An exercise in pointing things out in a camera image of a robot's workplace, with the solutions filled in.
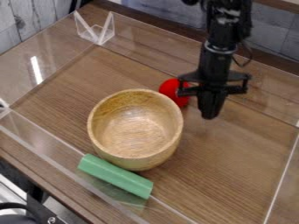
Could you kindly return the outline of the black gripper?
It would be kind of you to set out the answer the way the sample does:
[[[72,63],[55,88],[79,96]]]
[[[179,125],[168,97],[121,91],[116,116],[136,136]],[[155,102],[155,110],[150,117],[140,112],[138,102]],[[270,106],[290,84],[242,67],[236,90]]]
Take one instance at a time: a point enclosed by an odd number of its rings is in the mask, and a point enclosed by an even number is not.
[[[198,106],[204,119],[219,115],[227,95],[239,95],[248,91],[251,75],[230,70],[236,49],[236,45],[224,48],[204,45],[200,48],[196,70],[178,77],[176,95],[198,95]]]

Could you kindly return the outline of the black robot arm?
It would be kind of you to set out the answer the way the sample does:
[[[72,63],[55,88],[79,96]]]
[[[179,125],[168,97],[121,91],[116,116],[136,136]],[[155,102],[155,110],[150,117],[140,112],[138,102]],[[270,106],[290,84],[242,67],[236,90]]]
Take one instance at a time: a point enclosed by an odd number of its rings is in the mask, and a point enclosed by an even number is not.
[[[228,95],[248,91],[252,75],[231,71],[231,62],[244,67],[252,60],[248,51],[247,62],[240,64],[234,53],[246,45],[252,21],[252,0],[182,0],[190,6],[200,4],[207,15],[208,37],[200,47],[200,61],[195,71],[178,77],[176,95],[195,96],[202,117],[207,120],[219,116]]]

